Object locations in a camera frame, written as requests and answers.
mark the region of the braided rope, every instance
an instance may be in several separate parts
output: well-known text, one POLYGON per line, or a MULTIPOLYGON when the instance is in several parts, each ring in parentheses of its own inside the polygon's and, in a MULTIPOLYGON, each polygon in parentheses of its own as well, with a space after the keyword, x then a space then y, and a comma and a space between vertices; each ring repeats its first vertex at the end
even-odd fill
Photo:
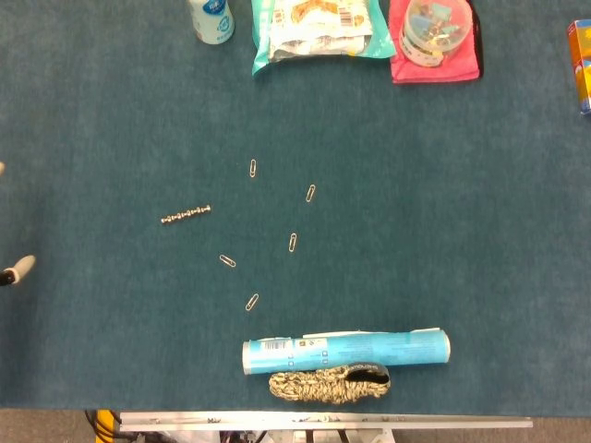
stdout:
POLYGON ((391 382, 347 381, 348 366, 318 369, 315 372, 279 372, 269 379, 275 397, 289 401, 323 401, 342 404, 362 397, 379 398, 390 389, 391 382))

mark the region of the gray floor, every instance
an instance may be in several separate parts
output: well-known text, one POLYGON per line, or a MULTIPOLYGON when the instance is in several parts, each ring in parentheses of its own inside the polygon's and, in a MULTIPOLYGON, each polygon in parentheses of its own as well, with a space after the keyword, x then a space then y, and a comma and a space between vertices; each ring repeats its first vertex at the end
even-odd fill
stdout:
MULTIPOLYGON (((533 429, 399 431, 396 443, 591 443, 591 419, 536 419, 533 429)), ((91 443, 77 411, 0 410, 1 443, 91 443)))

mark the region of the blue and white tube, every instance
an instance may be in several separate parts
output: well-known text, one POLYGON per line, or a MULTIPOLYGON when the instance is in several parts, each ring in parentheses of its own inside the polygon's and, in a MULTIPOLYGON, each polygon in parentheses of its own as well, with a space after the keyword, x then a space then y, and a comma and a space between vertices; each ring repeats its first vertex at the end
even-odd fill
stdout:
POLYGON ((412 332, 333 332, 301 339, 276 338, 245 341, 244 373, 266 374, 309 371, 356 362, 385 366, 447 363, 451 345, 441 329, 412 332))

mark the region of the metal frame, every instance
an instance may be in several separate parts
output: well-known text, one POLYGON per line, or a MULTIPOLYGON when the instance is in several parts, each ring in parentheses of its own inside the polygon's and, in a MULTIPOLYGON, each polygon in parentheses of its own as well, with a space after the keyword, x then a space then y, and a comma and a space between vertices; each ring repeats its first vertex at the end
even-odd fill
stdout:
POLYGON ((121 413, 121 431, 490 429, 533 427, 529 417, 266 411, 121 413))

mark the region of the bottle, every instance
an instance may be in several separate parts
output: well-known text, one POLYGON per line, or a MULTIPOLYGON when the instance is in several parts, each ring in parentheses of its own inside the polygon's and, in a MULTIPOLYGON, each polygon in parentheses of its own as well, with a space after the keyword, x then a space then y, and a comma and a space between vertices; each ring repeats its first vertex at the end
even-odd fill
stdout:
POLYGON ((223 43, 234 33, 234 18, 226 0, 188 0, 197 38, 207 44, 223 43))

